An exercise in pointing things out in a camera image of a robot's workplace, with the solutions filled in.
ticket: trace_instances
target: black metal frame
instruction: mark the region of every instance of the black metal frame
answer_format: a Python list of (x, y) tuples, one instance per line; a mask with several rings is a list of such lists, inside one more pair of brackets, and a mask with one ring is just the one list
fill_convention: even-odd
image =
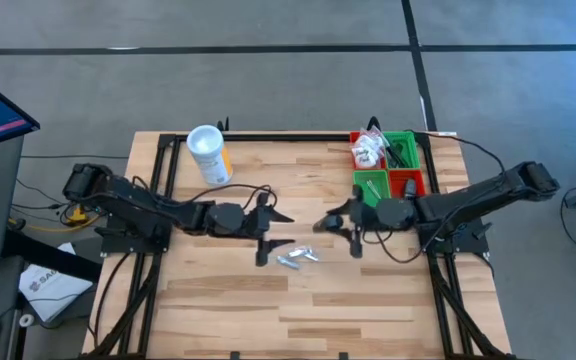
[[(329, 134), (299, 134), (299, 133), (272, 133), (272, 134), (229, 134), (224, 133), (224, 140), (227, 142), (232, 141), (288, 141), (288, 142), (297, 142), (297, 141), (329, 141), (329, 142), (346, 142), (349, 140), (347, 133), (329, 133)], [(181, 144), (186, 141), (187, 135), (175, 135), (175, 134), (163, 134), (160, 135), (159, 141), (157, 144), (157, 155), (155, 157), (155, 164), (153, 168), (153, 174), (151, 178), (151, 191), (157, 190), (157, 184), (161, 178), (161, 170), (163, 168), (163, 159), (164, 153), (166, 148), (172, 144), (172, 155), (170, 157), (170, 164), (168, 167), (168, 176), (166, 179), (165, 185), (165, 192), (166, 196), (170, 196), (174, 189), (174, 183), (176, 178), (176, 169), (177, 163), (179, 161), (179, 153), (181, 151)], [(428, 179), (430, 182), (430, 189), (434, 193), (439, 192), (439, 183), (437, 180), (437, 173), (434, 166), (434, 160), (432, 155), (432, 149), (430, 145), (429, 137), (425, 134), (416, 134), (415, 139), (417, 144), (422, 148), (424, 158), (426, 161), (426, 169), (428, 174)], [(420, 242), (423, 242), (422, 235), (420, 234)], [(140, 287), (141, 276), (143, 272), (143, 266), (145, 262), (144, 254), (137, 254), (135, 267), (133, 269), (132, 275), (132, 282), (130, 286), (129, 298), (128, 298), (128, 305), (127, 305), (127, 312), (136, 312), (136, 309), (139, 308), (141, 302), (144, 299), (143, 290), (145, 286)], [(435, 298), (435, 307), (437, 310), (437, 321), (439, 324), (439, 330), (442, 339), (442, 347), (444, 351), (444, 356), (446, 359), (494, 359), (494, 358), (501, 358), (503, 356), (500, 352), (495, 351), (483, 351), (483, 356), (476, 356), (473, 352), (473, 347), (471, 343), (471, 334), (472, 339), (480, 345), (483, 345), (483, 348), (486, 348), (488, 345), (491, 345), (488, 340), (486, 339), (483, 334), (477, 329), (474, 321), (468, 316), (466, 310), (463, 308), (463, 300), (461, 289), (459, 286), (459, 278), (457, 275), (457, 267), (455, 264), (454, 255), (444, 256), (444, 260), (446, 262), (446, 270), (449, 279), (449, 287), (446, 284), (443, 276), (441, 275), (440, 265), (439, 265), (439, 258), (437, 254), (430, 250), (426, 253), (428, 259), (428, 266), (430, 270), (430, 277), (433, 284), (433, 295)], [(145, 354), (148, 350), (148, 340), (150, 336), (150, 329), (152, 326), (152, 317), (154, 315), (154, 303), (155, 303), (155, 296), (157, 292), (156, 283), (158, 281), (158, 273), (161, 267), (161, 260), (162, 254), (157, 253), (153, 255), (151, 271), (156, 269), (157, 275), (154, 279), (149, 277), (149, 281), (154, 281), (154, 284), (150, 284), (150, 289), (147, 294), (144, 316), (142, 319), (142, 328), (141, 333), (139, 336), (139, 344), (138, 350), (136, 354), (129, 354), (128, 353), (128, 345), (130, 342), (130, 330), (132, 328), (132, 319), (128, 316), (122, 316), (118, 323), (123, 324), (123, 328), (120, 334), (116, 336), (116, 339), (119, 340), (119, 348), (118, 348), (118, 358), (131, 358), (131, 357), (141, 357), (145, 358)], [(452, 338), (450, 334), (450, 328), (448, 323), (448, 316), (446, 311), (446, 306), (444, 300), (448, 301), (451, 308), (455, 311), (455, 314), (458, 318), (458, 326), (459, 326), (459, 334), (460, 334), (460, 341), (461, 347), (463, 349), (463, 353), (455, 353), (453, 349)], [(239, 359), (238, 352), (231, 353), (231, 359)], [(110, 359), (111, 357), (105, 356), (103, 359)], [(340, 353), (339, 359), (349, 359), (348, 353)]]

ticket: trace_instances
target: yellow label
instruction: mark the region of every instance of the yellow label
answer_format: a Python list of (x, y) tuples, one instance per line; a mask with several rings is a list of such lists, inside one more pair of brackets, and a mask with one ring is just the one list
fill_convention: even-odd
[(230, 177), (232, 175), (232, 165), (230, 165), (230, 156), (228, 156), (228, 149), (226, 149), (226, 145), (224, 145), (224, 147), (221, 149), (221, 158), (224, 161), (224, 166), (228, 172), (228, 177)]

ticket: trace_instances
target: gray floor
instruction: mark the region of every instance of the gray floor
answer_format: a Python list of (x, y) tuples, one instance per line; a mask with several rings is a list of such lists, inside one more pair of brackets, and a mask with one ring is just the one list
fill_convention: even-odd
[[(412, 3), (426, 45), (576, 43), (572, 0)], [(0, 0), (4, 48), (267, 43), (407, 43), (407, 34), (397, 0)], [(440, 130), (481, 142), (507, 166), (544, 162), (563, 188), (576, 186), (576, 52), (423, 60)], [(189, 130), (226, 116), (237, 130), (349, 130), (372, 115), (389, 129), (424, 129), (409, 53), (0, 56), (0, 91), (42, 124), (25, 154), (127, 155), (134, 131)], [(497, 170), (464, 151), (472, 180)], [(74, 162), (23, 160), (19, 178), (58, 195)], [(562, 194), (488, 217), (504, 318), (525, 358), (576, 359), (576, 247), (559, 222)], [(15, 201), (45, 204), (23, 188)], [(576, 236), (576, 211), (566, 216)], [(58, 244), (90, 234), (33, 236)], [(25, 357), (76, 355), (84, 324), (33, 328)]]

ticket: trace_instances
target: butcher block table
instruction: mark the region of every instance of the butcher block table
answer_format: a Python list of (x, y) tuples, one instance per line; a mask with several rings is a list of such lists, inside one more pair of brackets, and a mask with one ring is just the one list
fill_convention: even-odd
[[(135, 134), (127, 177), (150, 179), (160, 134)], [(459, 144), (448, 138), (431, 138), (431, 144), (441, 192), (467, 186)], [(279, 196), (276, 209), (295, 220), (272, 223), (267, 239), (293, 238), (297, 243), (275, 249), (268, 265), (256, 267), (255, 241), (191, 237), (175, 229), (163, 256), (149, 359), (228, 358), (231, 351), (241, 352), (244, 359), (330, 359), (338, 358), (339, 352), (348, 352), (350, 358), (443, 357), (425, 255), (401, 265), (379, 245), (365, 244), (363, 258), (354, 259), (343, 238), (312, 232), (326, 210), (351, 195), (348, 143), (226, 142), (226, 146), (234, 171), (231, 183), (270, 184)], [(162, 171), (159, 189), (165, 186), (167, 166)], [(208, 188), (185, 145), (175, 179), (175, 200)], [(424, 180), (430, 193), (427, 177)], [(243, 204), (249, 196), (248, 189), (230, 188), (204, 199)], [(375, 240), (374, 234), (366, 237)], [(412, 255), (419, 246), (413, 231), (396, 232), (386, 244), (399, 258)], [(276, 263), (277, 255), (298, 245), (312, 246), (320, 261), (304, 261), (298, 271)], [(121, 257), (105, 259), (98, 289), (104, 288)], [(125, 309), (134, 258), (125, 261), (110, 286), (100, 341)], [(469, 254), (457, 257), (457, 269), (466, 309), (494, 345), (510, 352), (490, 269)], [(137, 349), (142, 310), (135, 316), (129, 352)], [(455, 352), (461, 352), (456, 319), (448, 312)], [(92, 348), (88, 334), (83, 352)]]

